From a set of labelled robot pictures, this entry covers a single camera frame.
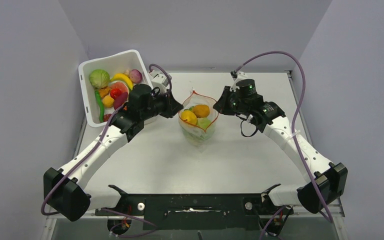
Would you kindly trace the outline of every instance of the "green chili pepper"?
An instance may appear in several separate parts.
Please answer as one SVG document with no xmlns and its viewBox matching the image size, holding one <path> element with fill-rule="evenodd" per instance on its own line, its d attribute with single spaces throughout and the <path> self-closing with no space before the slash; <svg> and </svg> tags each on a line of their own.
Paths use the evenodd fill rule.
<svg viewBox="0 0 384 240">
<path fill-rule="evenodd" d="M 104 104 L 102 103 L 101 101 L 101 95 L 99 94 L 99 92 L 97 90 L 95 90 L 95 98 L 96 98 L 96 103 L 98 104 L 99 106 L 99 121 L 101 123 L 104 122 Z"/>
</svg>

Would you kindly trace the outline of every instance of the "white wall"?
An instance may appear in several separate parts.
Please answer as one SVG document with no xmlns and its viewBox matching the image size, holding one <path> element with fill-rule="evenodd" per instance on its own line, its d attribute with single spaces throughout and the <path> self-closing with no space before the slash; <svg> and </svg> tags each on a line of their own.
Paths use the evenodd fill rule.
<svg viewBox="0 0 384 240">
<path fill-rule="evenodd" d="M 43 174 L 72 157 L 84 48 L 57 0 L 0 0 L 0 239 L 39 239 Z"/>
<path fill-rule="evenodd" d="M 257 53 L 301 56 L 332 0 L 60 0 L 88 56 L 137 49 L 169 70 L 232 71 Z M 247 71 L 284 71 L 272 56 Z"/>
<path fill-rule="evenodd" d="M 350 239 L 384 239 L 384 1 L 333 0 L 300 61 L 313 144 L 349 170 Z"/>
</svg>

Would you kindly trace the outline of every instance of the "cable tie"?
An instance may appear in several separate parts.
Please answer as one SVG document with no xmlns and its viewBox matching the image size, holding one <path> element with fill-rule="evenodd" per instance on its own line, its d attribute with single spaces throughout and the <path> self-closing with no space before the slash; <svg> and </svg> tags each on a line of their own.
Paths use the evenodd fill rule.
<svg viewBox="0 0 384 240">
<path fill-rule="evenodd" d="M 98 142 L 102 147 L 104 147 L 105 148 L 105 152 L 106 152 L 106 154 L 108 154 L 108 158 L 110 158 L 111 156 L 110 156 L 110 152 L 108 151 L 108 147 L 107 147 L 107 145 L 105 145 L 101 140 L 99 140 L 99 139 L 95 139 L 95 140 L 93 140 L 94 142 Z"/>
<path fill-rule="evenodd" d="M 288 142 L 297 134 L 299 134 L 301 132 L 301 130 L 296 130 L 294 133 L 292 133 L 291 135 L 287 136 L 287 138 L 285 138 L 282 146 L 280 147 L 282 150 L 285 150 L 286 148 L 286 145 L 288 144 Z"/>
</svg>

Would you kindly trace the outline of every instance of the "screw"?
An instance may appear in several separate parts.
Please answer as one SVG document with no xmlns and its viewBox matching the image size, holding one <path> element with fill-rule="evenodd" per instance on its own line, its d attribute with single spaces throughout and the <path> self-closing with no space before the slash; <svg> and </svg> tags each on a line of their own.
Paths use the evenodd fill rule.
<svg viewBox="0 0 384 240">
<path fill-rule="evenodd" d="M 250 202 L 247 202 L 247 203 L 245 203 L 245 208 L 246 208 L 247 210 L 251 210 L 251 209 L 253 209 L 253 204 L 250 203 Z"/>
</svg>

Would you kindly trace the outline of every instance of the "plastic bag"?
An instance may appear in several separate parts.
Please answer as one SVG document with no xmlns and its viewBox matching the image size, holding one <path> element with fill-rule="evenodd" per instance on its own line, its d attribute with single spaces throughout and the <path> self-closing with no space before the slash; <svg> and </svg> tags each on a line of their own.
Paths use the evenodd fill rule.
<svg viewBox="0 0 384 240">
<path fill-rule="evenodd" d="M 216 121 L 219 117 L 219 112 L 213 109 L 216 102 L 217 101 L 214 98 L 200 95 L 194 90 L 192 90 L 192 94 L 183 102 L 183 110 L 178 113 L 179 125 L 187 141 L 195 147 L 202 148 L 204 143 L 213 136 L 216 130 Z M 211 123 L 206 129 L 186 122 L 181 118 L 183 111 L 192 109 L 192 107 L 195 107 L 196 105 L 207 105 L 209 107 L 209 115 L 207 118 L 211 121 Z"/>
</svg>

